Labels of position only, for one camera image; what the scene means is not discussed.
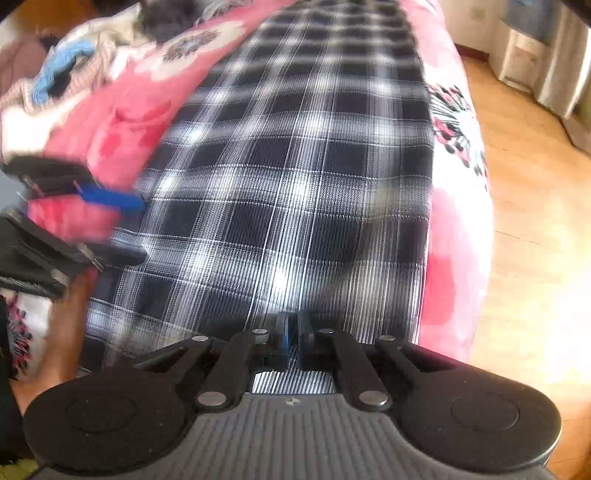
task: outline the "round black pad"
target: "round black pad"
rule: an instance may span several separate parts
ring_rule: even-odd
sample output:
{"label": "round black pad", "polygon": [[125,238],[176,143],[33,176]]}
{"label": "round black pad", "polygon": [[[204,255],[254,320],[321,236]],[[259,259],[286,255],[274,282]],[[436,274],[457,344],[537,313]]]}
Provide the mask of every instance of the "round black pad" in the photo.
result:
{"label": "round black pad", "polygon": [[107,474],[166,453],[185,416],[173,386],[160,375],[117,367],[48,390],[31,403],[23,426],[41,463]]}
{"label": "round black pad", "polygon": [[533,388],[468,369],[423,379],[402,405],[401,428],[440,462],[507,473],[543,463],[558,441],[560,415]]}

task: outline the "black lever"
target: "black lever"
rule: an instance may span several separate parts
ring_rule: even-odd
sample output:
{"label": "black lever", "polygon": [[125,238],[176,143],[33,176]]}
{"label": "black lever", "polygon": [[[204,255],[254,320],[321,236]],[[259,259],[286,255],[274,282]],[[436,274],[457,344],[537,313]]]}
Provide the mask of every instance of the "black lever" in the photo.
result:
{"label": "black lever", "polygon": [[25,183],[32,198],[75,194],[79,185],[97,184],[84,164],[37,155],[15,155],[2,171]]}
{"label": "black lever", "polygon": [[378,352],[390,359],[400,373],[416,386],[423,379],[423,373],[400,351],[404,344],[391,335],[382,335],[375,342]]}
{"label": "black lever", "polygon": [[131,366],[138,370],[155,371],[162,368],[163,365],[168,365],[169,362],[178,360],[193,343],[192,338],[187,338],[181,342],[173,343],[153,352],[142,355],[133,362]]}
{"label": "black lever", "polygon": [[146,257],[143,248],[121,242],[67,244],[16,209],[0,215],[0,286],[11,290],[58,298],[91,265],[139,265]]}
{"label": "black lever", "polygon": [[164,374],[172,385],[179,385],[201,358],[211,348],[212,341],[205,335],[197,335],[191,339],[191,344],[184,355]]}
{"label": "black lever", "polygon": [[226,345],[195,399],[198,410],[220,410],[237,404],[250,379],[252,348],[270,339],[266,329],[237,333]]}
{"label": "black lever", "polygon": [[337,380],[350,403],[365,411],[389,410],[392,398],[355,337],[332,328],[320,329],[316,335],[332,343],[338,362]]}

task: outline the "green rug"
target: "green rug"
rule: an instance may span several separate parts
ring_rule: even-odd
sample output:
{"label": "green rug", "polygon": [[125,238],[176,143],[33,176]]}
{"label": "green rug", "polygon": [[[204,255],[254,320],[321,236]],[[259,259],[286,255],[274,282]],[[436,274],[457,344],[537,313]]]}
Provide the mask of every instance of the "green rug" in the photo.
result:
{"label": "green rug", "polygon": [[37,470],[35,460],[21,460],[14,465],[0,466],[0,480],[24,480]]}

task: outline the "black plastic device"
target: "black plastic device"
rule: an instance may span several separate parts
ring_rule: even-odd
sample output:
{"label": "black plastic device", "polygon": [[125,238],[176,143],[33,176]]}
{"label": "black plastic device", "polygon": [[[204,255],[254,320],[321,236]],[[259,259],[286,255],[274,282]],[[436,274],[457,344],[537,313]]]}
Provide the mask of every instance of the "black plastic device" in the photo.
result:
{"label": "black plastic device", "polygon": [[140,265],[143,248],[120,242],[70,245],[34,224],[18,209],[0,213],[0,287],[51,299],[94,265]]}
{"label": "black plastic device", "polygon": [[[290,322],[299,367],[331,372],[337,393],[248,393],[257,372],[288,368]],[[281,313],[228,343],[197,335],[52,388],[24,417],[33,478],[554,478],[561,420],[540,392],[312,323]]]}
{"label": "black plastic device", "polygon": [[76,186],[98,184],[84,164],[39,155],[15,155],[2,171],[28,187],[27,199],[76,194]]}

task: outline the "ribbed gray surface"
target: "ribbed gray surface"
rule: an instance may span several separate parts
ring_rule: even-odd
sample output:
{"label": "ribbed gray surface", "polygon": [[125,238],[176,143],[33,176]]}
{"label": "ribbed gray surface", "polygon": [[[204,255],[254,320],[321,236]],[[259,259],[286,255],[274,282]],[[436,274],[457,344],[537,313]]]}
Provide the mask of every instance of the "ribbed gray surface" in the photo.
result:
{"label": "ribbed gray surface", "polygon": [[[44,469],[35,480],[75,477]],[[389,418],[355,410],[340,394],[245,395],[200,416],[168,456],[117,480],[552,480],[543,467],[479,475],[443,465],[409,445]]]}

